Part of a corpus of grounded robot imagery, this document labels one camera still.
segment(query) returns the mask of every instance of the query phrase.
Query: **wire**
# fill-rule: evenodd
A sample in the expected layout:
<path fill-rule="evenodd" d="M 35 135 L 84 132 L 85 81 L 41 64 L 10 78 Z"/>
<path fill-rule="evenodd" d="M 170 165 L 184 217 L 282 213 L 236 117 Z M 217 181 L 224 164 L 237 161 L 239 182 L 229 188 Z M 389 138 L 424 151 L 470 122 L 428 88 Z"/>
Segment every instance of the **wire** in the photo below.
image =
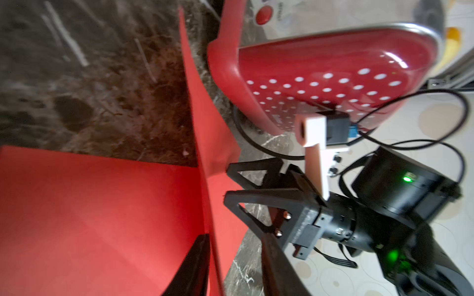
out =
<path fill-rule="evenodd" d="M 448 143 L 445 143 L 445 142 L 439 142 L 438 140 L 431 140 L 431 139 L 416 139 L 416 140 L 401 141 L 401 142 L 394 143 L 392 145 L 399 145 L 399 144 L 405 144 L 405 143 L 411 143 L 411 142 L 437 143 L 437 144 L 441 144 L 443 146 L 446 146 L 449 149 L 451 149 L 452 151 L 454 151 L 454 153 L 457 154 L 457 156 L 459 157 L 459 160 L 461 162 L 461 170 L 459 172 L 459 176 L 457 177 L 457 183 L 461 183 L 463 181 L 464 176 L 466 174 L 466 159 L 464 158 L 463 154 L 456 147 L 454 147 L 454 146 L 452 146 Z"/>
<path fill-rule="evenodd" d="M 232 116 L 234 118 L 234 123 L 236 124 L 236 128 L 237 128 L 237 131 L 240 133 L 240 135 L 250 144 L 252 145 L 254 148 L 262 151 L 263 153 L 266 153 L 268 155 L 271 155 L 273 157 L 278 157 L 278 158 L 282 158 L 282 159 L 287 159 L 287 160 L 290 160 L 290 161 L 303 161 L 304 160 L 304 155 L 302 156 L 292 156 L 292 155 L 285 155 L 285 154 L 281 154 L 281 153 L 278 153 L 278 152 L 275 152 L 275 151 L 271 151 L 271 150 L 268 150 L 266 149 L 265 147 L 263 147 L 262 145 L 256 143 L 254 140 L 252 140 L 243 130 L 241 124 L 240 124 L 240 120 L 238 119 L 238 108 L 237 106 L 234 105 L 234 109 L 233 109 L 233 112 L 232 112 Z"/>
<path fill-rule="evenodd" d="M 323 257 L 326 258 L 327 261 L 329 261 L 333 264 L 336 264 L 336 265 L 339 265 L 339 266 L 350 267 L 350 268 L 357 268 L 357 263 L 355 263 L 354 261 L 349 260 L 346 256 L 346 254 L 344 254 L 344 250 L 341 247 L 339 247 L 339 248 L 341 249 L 341 252 L 343 253 L 346 260 L 326 255 L 323 252 L 321 252 L 320 250 L 318 250 L 318 248 L 316 248 L 316 247 L 313 247 L 313 250 L 315 250 L 319 254 L 323 255 Z"/>
<path fill-rule="evenodd" d="M 234 123 L 236 125 L 236 128 L 237 128 L 237 131 L 239 132 L 239 134 L 250 144 L 252 145 L 254 148 L 260 150 L 261 152 L 263 153 L 266 153 L 268 155 L 271 155 L 273 157 L 278 157 L 278 158 L 281 158 L 281 159 L 287 159 L 287 160 L 290 160 L 290 161 L 303 161 L 304 160 L 304 155 L 302 156 L 294 156 L 294 155 L 286 155 L 286 154 L 281 154 L 281 153 L 278 153 L 278 152 L 275 152 L 275 151 L 272 151 L 272 150 L 269 150 L 269 149 L 266 149 L 265 147 L 263 147 L 262 145 L 258 144 L 257 142 L 255 142 L 254 140 L 252 140 L 244 131 L 244 129 L 242 128 L 242 125 L 240 123 L 240 120 L 238 118 L 238 108 L 237 106 L 234 105 L 234 108 L 233 108 L 233 112 L 232 112 L 232 117 L 234 119 Z M 376 129 L 372 129 L 368 132 L 366 132 L 365 134 L 366 135 L 370 135 L 371 133 L 373 133 Z M 363 140 L 364 138 L 362 136 L 358 137 L 357 139 L 354 139 L 350 142 L 347 142 L 346 145 L 347 146 L 352 146 L 354 144 L 357 144 L 358 142 L 360 142 L 361 140 Z"/>
<path fill-rule="evenodd" d="M 371 141 L 375 144 L 378 144 L 378 145 L 383 146 L 383 147 L 391 148 L 391 149 L 394 149 L 394 150 L 419 150 L 419 149 L 424 149 L 424 148 L 434 146 L 436 144 L 441 143 L 443 140 L 446 140 L 447 138 L 452 136 L 454 133 L 456 133 L 466 123 L 466 121 L 469 117 L 469 113 L 470 113 L 469 102 L 467 101 L 466 97 L 463 96 L 462 94 L 456 92 L 456 91 L 453 91 L 453 90 L 420 90 L 420 91 L 417 91 L 417 92 L 412 93 L 410 95 L 396 98 L 396 99 L 394 99 L 390 102 L 387 102 L 387 103 L 383 104 L 381 107 L 367 113 L 365 116 L 363 116 L 361 119 L 359 119 L 359 121 L 357 121 L 356 124 L 359 124 L 361 121 L 363 121 L 364 119 L 366 119 L 367 117 L 369 117 L 373 113 L 378 112 L 378 111 L 380 111 L 381 109 L 383 109 L 385 107 L 388 107 L 388 106 L 390 106 L 392 104 L 395 104 L 395 103 L 398 103 L 402 100 L 406 100 L 406 99 L 412 98 L 414 96 L 418 96 L 418 95 L 425 94 L 425 93 L 448 93 L 448 94 L 451 94 L 451 95 L 457 97 L 461 101 L 461 103 L 463 104 L 464 113 L 461 116 L 461 119 L 459 120 L 457 125 L 450 132 L 448 132 L 446 135 L 442 136 L 441 138 L 439 138 L 437 140 L 433 140 L 433 142 L 431 142 L 430 144 L 420 145 L 420 146 L 413 146 L 413 147 L 397 147 L 397 146 L 394 146 L 395 144 L 391 144 L 391 145 L 385 144 L 385 143 L 382 143 L 382 142 L 370 137 L 367 133 L 359 132 L 359 135 L 361 137 L 363 137 L 364 139 L 367 139 L 367 140 L 369 140 L 369 141 Z"/>
<path fill-rule="evenodd" d="M 420 145 L 420 146 L 413 146 L 413 147 L 397 147 L 396 145 L 397 144 L 401 144 L 401 143 L 409 143 L 408 142 L 399 142 L 399 143 L 395 143 L 395 144 L 385 144 L 385 143 L 382 143 L 380 141 L 378 141 L 377 139 L 375 138 L 372 138 L 370 137 L 370 134 L 373 133 L 376 129 L 372 129 L 372 130 L 369 130 L 365 133 L 363 132 L 360 132 L 359 131 L 359 135 L 360 137 L 358 137 L 357 139 L 354 139 L 350 142 L 347 142 L 346 145 L 347 146 L 352 146 L 354 144 L 357 144 L 358 142 L 360 142 L 361 140 L 363 139 L 367 139 L 375 144 L 378 144 L 380 146 L 383 146 L 383 147 L 387 147 L 387 148 L 391 148 L 391 149 L 394 149 L 394 150 L 419 150 L 419 149 L 424 149 L 424 148 L 428 148 L 428 147 L 431 147 L 431 146 L 434 146 L 436 144 L 441 144 L 443 140 L 446 140 L 448 137 L 452 136 L 454 133 L 456 133 L 467 121 L 468 117 L 469 117 L 469 114 L 470 114 L 470 107 L 469 107 L 469 102 L 467 101 L 466 97 L 463 96 L 462 94 L 456 92 L 456 91 L 453 91 L 453 90 L 444 90 L 444 89 L 440 89 L 440 90 L 420 90 L 420 91 L 417 91 L 415 93 L 412 93 L 412 94 L 409 94 L 409 95 L 406 95 L 406 96 L 403 96 L 403 97 L 399 97 L 399 98 L 396 98 L 390 102 L 387 102 L 385 104 L 383 104 L 382 106 L 378 107 L 377 109 L 374 109 L 372 110 L 371 112 L 367 113 L 365 116 L 363 116 L 361 119 L 359 119 L 356 124 L 358 125 L 360 122 L 362 122 L 363 120 L 365 120 L 366 118 L 368 118 L 370 115 L 372 115 L 373 113 L 376 113 L 378 111 L 380 111 L 381 109 L 385 108 L 385 107 L 388 107 L 392 104 L 395 104 L 395 103 L 398 103 L 402 100 L 406 100 L 406 99 L 409 99 L 409 98 L 412 98 L 412 97 L 415 97 L 415 96 L 418 96 L 418 95 L 421 95 L 421 94 L 425 94 L 425 93 L 448 93 L 448 94 L 451 94 L 455 97 L 457 97 L 461 103 L 463 104 L 463 107 L 464 107 L 464 113 L 463 115 L 461 116 L 461 119 L 459 120 L 459 122 L 457 123 L 457 125 L 450 131 L 448 132 L 446 135 L 442 136 L 441 138 L 437 139 L 437 140 L 411 140 L 411 142 L 416 142 L 416 141 L 420 141 L 420 142 L 431 142 L 429 144 L 426 144 L 426 145 Z M 238 118 L 238 108 L 237 106 L 234 105 L 234 108 L 233 108 L 233 119 L 234 119 L 234 123 L 236 125 L 236 128 L 237 128 L 237 131 L 240 133 L 240 135 L 251 145 L 253 146 L 254 148 L 262 151 L 263 153 L 266 153 L 268 155 L 271 155 L 273 157 L 278 157 L 278 158 L 281 158 L 281 159 L 287 159 L 287 160 L 291 160 L 291 161 L 302 161 L 304 160 L 304 155 L 301 155 L 301 156 L 293 156 L 293 155 L 286 155 L 286 154 L 281 154 L 281 153 L 277 153 L 275 151 L 272 151 L 272 150 L 269 150 L 269 149 L 266 149 L 265 147 L 263 147 L 262 145 L 256 143 L 254 140 L 252 140 L 246 133 L 245 131 L 243 130 L 242 128 L 242 125 L 240 123 L 240 120 Z M 452 146 L 448 146 L 449 148 L 453 149 L 458 155 L 460 155 L 460 152 L 455 149 L 454 147 Z"/>
<path fill-rule="evenodd" d="M 399 145 L 399 144 L 412 143 L 412 142 L 431 142 L 431 143 L 434 143 L 436 141 L 437 140 L 431 140 L 431 139 L 416 139 L 416 140 L 407 140 L 407 141 L 396 142 L 396 143 L 393 143 L 392 145 Z M 464 158 L 463 154 L 456 147 L 454 147 L 454 146 L 452 146 L 448 143 L 445 143 L 445 142 L 437 142 L 437 143 L 448 147 L 449 149 L 454 151 L 454 153 L 456 153 L 456 155 L 459 157 L 459 160 L 460 160 L 460 163 L 461 163 L 461 170 L 459 172 L 459 176 L 457 177 L 457 183 L 461 183 L 464 179 L 465 174 L 466 174 L 466 159 Z M 360 160 L 360 159 L 362 159 L 366 156 L 369 156 L 370 154 L 374 153 L 375 151 L 376 150 L 367 153 L 366 155 L 360 157 L 358 160 Z M 337 176 L 340 176 L 343 173 L 346 173 L 347 171 L 345 171 L 345 170 L 347 170 L 347 168 L 352 166 L 355 162 L 349 164 L 343 171 L 331 176 L 330 178 L 335 178 Z"/>

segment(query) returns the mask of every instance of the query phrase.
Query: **red paper sheet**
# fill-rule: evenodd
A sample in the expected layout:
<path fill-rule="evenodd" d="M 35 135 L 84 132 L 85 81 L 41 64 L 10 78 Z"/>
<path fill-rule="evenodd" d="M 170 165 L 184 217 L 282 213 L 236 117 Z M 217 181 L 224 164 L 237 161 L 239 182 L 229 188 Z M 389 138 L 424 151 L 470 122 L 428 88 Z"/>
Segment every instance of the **red paper sheet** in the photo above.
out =
<path fill-rule="evenodd" d="M 197 168 L 0 150 L 0 295 L 153 295 L 204 233 Z"/>

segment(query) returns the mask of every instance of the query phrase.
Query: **screw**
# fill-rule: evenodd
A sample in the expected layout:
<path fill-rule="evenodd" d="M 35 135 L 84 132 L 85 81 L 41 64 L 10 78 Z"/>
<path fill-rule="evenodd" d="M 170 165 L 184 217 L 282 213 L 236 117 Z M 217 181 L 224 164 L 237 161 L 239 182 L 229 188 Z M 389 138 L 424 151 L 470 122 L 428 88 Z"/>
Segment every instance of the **screw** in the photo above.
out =
<path fill-rule="evenodd" d="M 290 220 L 292 218 L 292 215 L 288 213 L 288 211 L 285 211 L 283 213 L 283 218 L 285 218 L 286 220 Z"/>

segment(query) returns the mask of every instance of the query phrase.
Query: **dark marble surface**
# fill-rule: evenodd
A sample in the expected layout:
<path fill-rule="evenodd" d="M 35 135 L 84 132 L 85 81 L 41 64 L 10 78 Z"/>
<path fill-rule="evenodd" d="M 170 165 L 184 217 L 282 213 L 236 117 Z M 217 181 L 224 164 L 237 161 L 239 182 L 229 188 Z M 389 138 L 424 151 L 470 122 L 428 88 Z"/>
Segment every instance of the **dark marble surface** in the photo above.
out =
<path fill-rule="evenodd" d="M 1 0 L 0 145 L 196 166 L 177 2 Z"/>

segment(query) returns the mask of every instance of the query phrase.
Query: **yellow object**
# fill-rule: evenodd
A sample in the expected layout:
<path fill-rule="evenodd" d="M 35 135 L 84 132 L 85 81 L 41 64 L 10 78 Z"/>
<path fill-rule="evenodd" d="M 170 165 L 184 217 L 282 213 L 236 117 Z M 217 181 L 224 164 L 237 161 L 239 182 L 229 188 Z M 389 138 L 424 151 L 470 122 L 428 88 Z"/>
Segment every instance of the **yellow object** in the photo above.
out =
<path fill-rule="evenodd" d="M 449 64 L 454 58 L 456 58 L 461 48 L 461 31 L 455 27 L 449 27 L 446 29 L 446 47 L 443 58 L 438 64 L 431 70 L 430 76 L 438 75 L 439 71 Z"/>

